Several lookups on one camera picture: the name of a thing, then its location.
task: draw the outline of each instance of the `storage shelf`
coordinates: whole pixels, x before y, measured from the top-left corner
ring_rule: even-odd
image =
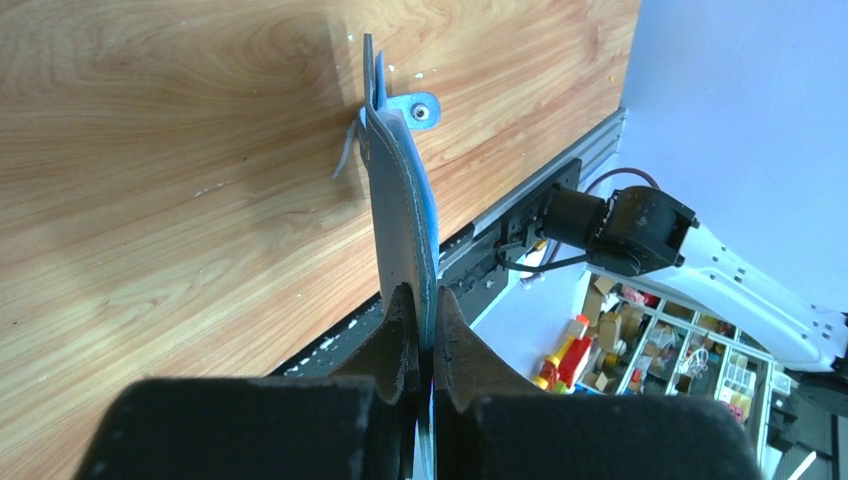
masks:
[[[626,299],[621,298],[621,300],[622,302],[627,302]],[[709,339],[714,344],[723,345],[724,351],[721,354],[710,352],[707,359],[707,369],[695,376],[689,385],[688,392],[681,395],[706,396],[717,400],[721,386],[724,384],[724,378],[728,372],[731,356],[741,354],[747,357],[749,362],[754,362],[753,364],[757,366],[757,379],[754,385],[751,408],[748,418],[744,422],[744,427],[748,431],[756,449],[758,461],[762,462],[765,455],[764,452],[766,451],[766,429],[772,397],[771,384],[776,365],[774,358],[758,348],[756,342],[751,341],[738,328],[733,329],[732,335],[723,335],[699,324],[701,312],[695,311],[692,318],[681,319],[665,313],[666,305],[666,299],[661,299],[656,309],[635,305],[646,315],[650,316],[650,321],[647,328],[642,332],[638,340],[636,340],[634,348],[619,358],[620,368],[615,373],[620,378],[614,388],[615,394],[630,393],[629,391],[626,392],[626,390],[629,383],[628,379],[631,378],[635,369],[635,363],[637,363],[635,360],[642,357],[645,347],[649,343],[649,335],[647,333],[651,332],[658,325],[667,324],[673,328],[678,339],[675,347],[677,353],[672,358],[669,358],[659,371],[656,369],[647,369],[641,385],[641,393],[643,395],[670,395],[674,393],[680,376],[679,370],[686,359],[690,346],[693,346],[693,342],[697,341],[698,343],[695,343],[694,346],[699,346],[702,342],[706,342]],[[594,360],[596,358],[593,358],[590,365],[595,364]],[[587,391],[601,394],[595,388],[581,386]]]

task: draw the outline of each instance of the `blue plastic part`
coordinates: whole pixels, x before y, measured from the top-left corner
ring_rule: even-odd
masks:
[[[410,130],[430,130],[439,124],[442,118],[442,107],[439,99],[430,92],[405,93],[389,97],[386,86],[385,59],[382,50],[377,54],[377,62],[374,68],[374,109],[379,111],[400,110],[407,128]],[[423,105],[429,110],[429,115],[424,120],[415,118],[412,114],[416,105]],[[359,109],[359,121],[365,125],[365,107]]]
[[[574,393],[583,393],[586,395],[603,395],[595,390],[589,390],[588,388],[584,387],[583,385],[580,385],[579,383],[574,386]]]
[[[412,115],[413,107],[419,104],[430,110],[430,116],[426,120],[418,120]],[[442,118],[442,107],[439,104],[439,99],[430,92],[405,93],[396,97],[388,97],[385,110],[400,110],[407,128],[415,131],[430,130],[438,125]],[[365,125],[365,107],[359,109],[359,121],[362,125]]]

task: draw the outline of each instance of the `red object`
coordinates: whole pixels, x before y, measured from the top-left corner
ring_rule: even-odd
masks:
[[[633,287],[628,287],[624,285],[621,287],[621,294],[630,301],[630,303],[635,303],[637,305],[645,304],[645,295],[642,294],[639,290],[636,290]]]
[[[729,404],[729,403],[727,403],[727,402],[721,402],[721,403],[723,403],[723,404],[724,404],[724,406],[725,406],[725,407],[727,407],[727,409],[728,409],[728,410],[730,410],[730,413],[731,413],[731,414],[733,414],[733,416],[734,416],[734,417],[736,417],[736,421],[737,421],[737,422],[739,422],[739,423],[743,423],[743,424],[745,423],[745,421],[744,421],[744,420],[742,420],[742,417],[743,417],[744,415],[743,415],[743,413],[742,413],[742,409],[741,409],[741,408],[737,407],[736,405],[731,405],[731,404]]]
[[[542,365],[542,370],[539,372],[539,376],[548,381],[548,388],[545,390],[551,391],[554,388],[557,380],[557,368],[551,362],[545,362]]]
[[[586,366],[589,358],[589,349],[592,347],[592,339],[583,337],[574,340],[559,364],[559,379],[568,385],[568,388],[577,383],[577,378]]]
[[[645,305],[651,308],[657,308],[660,304],[660,298],[651,295],[650,293],[640,292],[645,297]]]

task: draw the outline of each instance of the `cardboard box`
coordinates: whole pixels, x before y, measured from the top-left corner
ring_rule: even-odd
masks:
[[[598,374],[597,373],[586,372],[583,375],[583,378],[580,380],[580,383],[582,383],[583,385],[589,386],[589,387],[594,387],[595,382],[597,382],[597,381],[598,381]]]
[[[667,313],[672,317],[677,317],[681,320],[691,320],[692,317],[695,316],[695,312],[689,310],[688,308],[678,305],[676,303],[667,302],[665,304],[665,308],[663,309],[663,313]]]
[[[648,371],[660,375],[662,373],[663,368],[665,368],[665,361],[663,360],[663,358],[654,357],[654,359],[651,360],[651,366],[648,367]]]
[[[688,375],[681,375],[680,378],[677,379],[677,385],[674,387],[680,393],[689,393],[689,387],[692,386],[692,377]]]
[[[570,322],[568,322],[568,326],[565,327],[565,334],[579,340],[583,338],[584,335],[586,335],[586,330],[586,325],[583,325],[577,320],[571,320]]]
[[[660,350],[660,347],[654,345],[653,343],[645,345],[645,349],[642,350],[642,352],[644,352],[645,355],[649,355],[654,358],[662,355],[662,350]]]
[[[721,322],[717,318],[702,314],[698,318],[698,326],[717,332],[721,328]]]
[[[639,336],[643,312],[638,308],[625,305],[618,313],[621,315],[621,339],[629,343]]]
[[[610,278],[592,276],[592,282],[589,284],[589,290],[586,292],[586,300],[583,302],[583,315],[586,315],[589,319],[590,327],[598,324],[598,319],[601,316],[601,306],[604,304],[607,294],[614,286],[615,281]]]
[[[615,352],[615,344],[621,337],[621,317],[608,313],[598,325],[598,346],[607,352]]]
[[[609,384],[610,379],[606,375],[604,375],[604,372],[598,374],[597,378],[595,379],[595,388],[603,392],[604,390],[606,390],[607,385]]]

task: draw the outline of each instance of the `black cable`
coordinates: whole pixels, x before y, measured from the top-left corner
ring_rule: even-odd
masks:
[[[540,265],[538,267],[531,267],[529,265],[522,265],[520,263],[510,262],[506,259],[506,251],[511,250],[516,247],[520,247],[522,244],[518,243],[508,243],[506,245],[502,245],[498,247],[495,251],[495,260],[498,262],[498,265],[507,268],[509,270],[516,270],[519,272],[529,272],[529,273],[542,273],[547,272],[549,270],[554,270],[557,268],[568,267],[571,265],[576,265],[578,263],[585,262],[589,259],[588,255],[578,255],[576,257],[566,258],[565,260],[559,260],[557,262],[548,263],[547,265]]]
[[[601,183],[603,183],[604,180],[606,180],[610,177],[613,177],[615,175],[620,175],[622,173],[629,173],[631,175],[636,175],[637,177],[641,177],[643,180],[648,182],[648,185],[656,188],[657,190],[662,190],[660,188],[659,183],[657,183],[657,181],[654,180],[654,177],[652,177],[650,174],[648,174],[648,172],[645,172],[644,170],[639,170],[638,168],[633,168],[633,167],[621,167],[621,168],[614,168],[614,169],[610,170],[609,172],[606,172],[603,175],[601,175],[600,177],[596,178],[595,181],[592,182],[586,188],[586,192],[584,192],[584,193],[592,193],[592,190],[598,188],[598,186]]]

